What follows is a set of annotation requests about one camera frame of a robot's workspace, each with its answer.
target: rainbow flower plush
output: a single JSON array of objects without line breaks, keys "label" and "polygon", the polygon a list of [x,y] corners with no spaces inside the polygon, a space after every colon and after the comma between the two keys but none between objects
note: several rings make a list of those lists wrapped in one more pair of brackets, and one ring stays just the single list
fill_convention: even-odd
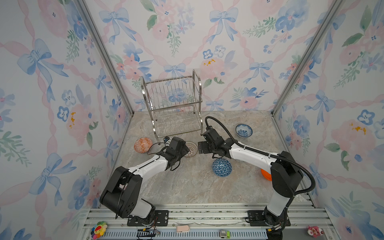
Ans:
[{"label": "rainbow flower plush", "polygon": [[107,230],[107,223],[106,222],[98,222],[95,224],[95,226],[92,228],[91,236],[93,239],[98,239],[99,237],[103,236],[105,231]]}]

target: dish rack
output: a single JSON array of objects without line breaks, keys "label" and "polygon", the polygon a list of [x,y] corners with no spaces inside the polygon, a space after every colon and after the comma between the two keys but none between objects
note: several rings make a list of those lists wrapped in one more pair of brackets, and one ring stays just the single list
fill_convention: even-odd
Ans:
[{"label": "dish rack", "polygon": [[192,76],[145,82],[140,77],[144,101],[152,120],[156,138],[199,131],[201,117],[201,80]]}]

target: wall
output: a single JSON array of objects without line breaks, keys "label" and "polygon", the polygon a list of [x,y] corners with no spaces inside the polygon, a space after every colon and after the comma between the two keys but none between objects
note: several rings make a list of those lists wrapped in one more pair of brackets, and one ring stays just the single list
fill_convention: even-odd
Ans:
[{"label": "wall", "polygon": [[384,239],[383,7],[345,1],[276,115],[344,240]]},{"label": "wall", "polygon": [[146,81],[191,75],[203,111],[272,109],[329,1],[86,0],[134,110]]},{"label": "wall", "polygon": [[2,1],[0,22],[0,239],[76,239],[128,114],[72,1]]}]

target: blue geometric patterned bowl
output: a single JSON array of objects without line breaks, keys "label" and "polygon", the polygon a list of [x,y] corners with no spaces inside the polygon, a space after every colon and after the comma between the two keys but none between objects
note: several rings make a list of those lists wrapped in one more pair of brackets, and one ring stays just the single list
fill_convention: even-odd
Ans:
[{"label": "blue geometric patterned bowl", "polygon": [[219,177],[226,177],[232,172],[232,165],[228,160],[218,158],[212,163],[212,170]]},{"label": "blue geometric patterned bowl", "polygon": [[239,124],[236,126],[236,133],[239,137],[247,138],[253,133],[252,128],[246,124]]}]

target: blue and white bowl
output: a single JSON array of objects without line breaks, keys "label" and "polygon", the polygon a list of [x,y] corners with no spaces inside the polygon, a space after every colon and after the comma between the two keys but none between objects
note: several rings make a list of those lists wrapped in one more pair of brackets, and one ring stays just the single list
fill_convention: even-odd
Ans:
[{"label": "blue and white bowl", "polygon": [[246,124],[239,124],[236,126],[236,133],[239,137],[247,138],[253,133],[252,128]]},{"label": "blue and white bowl", "polygon": [[212,163],[212,170],[219,177],[226,177],[232,172],[232,165],[228,160],[218,158]]}]

